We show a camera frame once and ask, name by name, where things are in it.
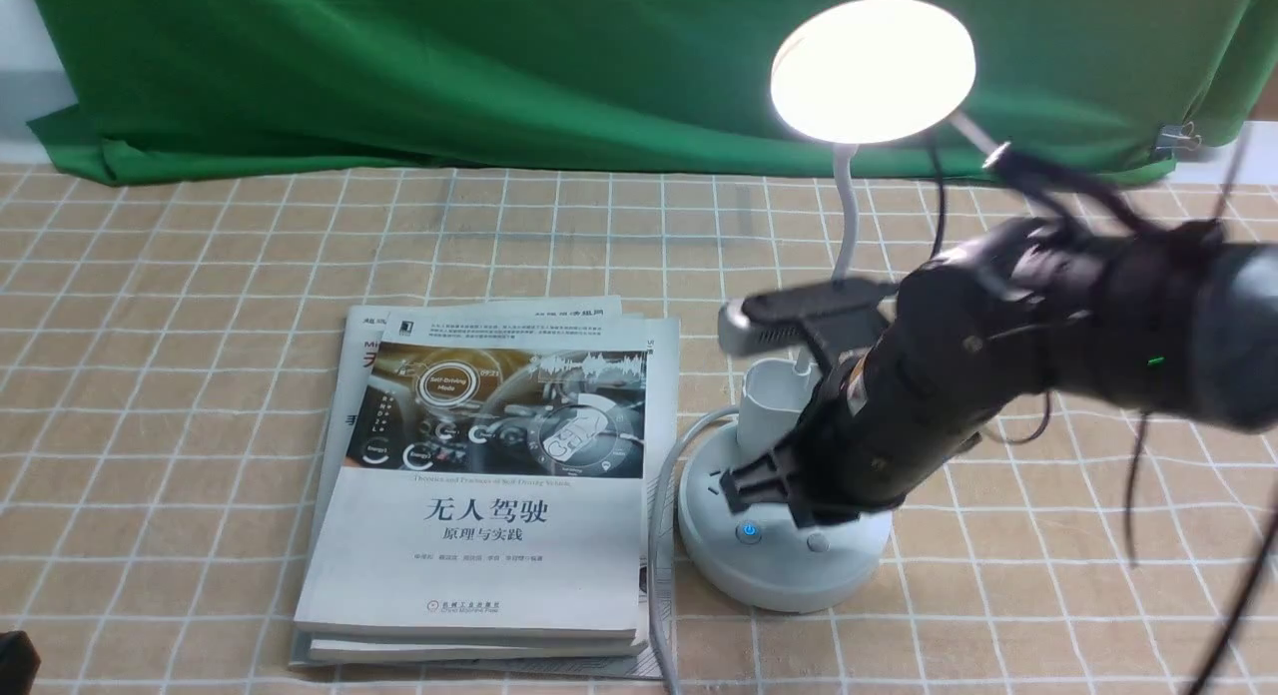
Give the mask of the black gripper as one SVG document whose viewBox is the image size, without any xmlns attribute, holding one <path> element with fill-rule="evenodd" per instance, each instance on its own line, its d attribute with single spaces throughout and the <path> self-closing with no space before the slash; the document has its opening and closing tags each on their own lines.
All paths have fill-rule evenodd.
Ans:
<svg viewBox="0 0 1278 695">
<path fill-rule="evenodd" d="M 796 528 L 835 528 L 898 508 L 1010 401 L 996 391 L 962 390 L 898 336 L 882 337 L 840 374 L 843 381 L 820 388 L 800 416 L 789 448 L 774 446 L 721 473 L 731 514 L 780 503 L 794 507 Z"/>
</svg>

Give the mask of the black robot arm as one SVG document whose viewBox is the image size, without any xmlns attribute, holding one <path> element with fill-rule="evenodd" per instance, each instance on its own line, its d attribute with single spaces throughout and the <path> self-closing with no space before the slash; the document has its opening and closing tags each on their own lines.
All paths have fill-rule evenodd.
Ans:
<svg viewBox="0 0 1278 695">
<path fill-rule="evenodd" d="M 718 478 L 727 508 L 799 528 L 898 508 L 982 427 L 1062 391 L 1220 429 L 1275 425 L 1275 247 L 1212 221 L 1114 238 L 1010 218 L 898 284 L 858 277 L 726 304 L 734 356 L 804 345 L 794 431 Z"/>
</svg>

